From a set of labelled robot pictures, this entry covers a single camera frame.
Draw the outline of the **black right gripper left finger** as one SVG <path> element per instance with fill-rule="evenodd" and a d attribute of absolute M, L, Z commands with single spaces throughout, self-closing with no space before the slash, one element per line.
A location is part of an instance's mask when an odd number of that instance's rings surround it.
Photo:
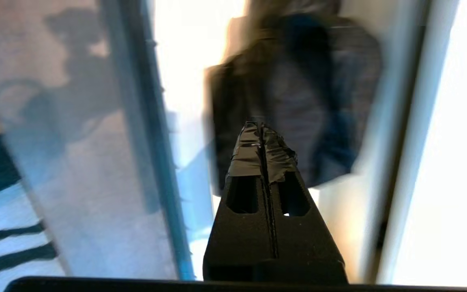
<path fill-rule="evenodd" d="M 203 259 L 205 281 L 271 282 L 274 258 L 263 182 L 262 138 L 248 121 L 235 142 Z"/>

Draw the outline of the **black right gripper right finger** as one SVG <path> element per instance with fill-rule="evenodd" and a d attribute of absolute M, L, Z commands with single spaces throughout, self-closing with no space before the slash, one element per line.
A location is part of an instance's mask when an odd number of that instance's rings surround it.
<path fill-rule="evenodd" d="M 261 281 L 348 283 L 343 257 L 304 185 L 295 152 L 268 125 L 261 130 L 273 252 L 261 262 Z"/>

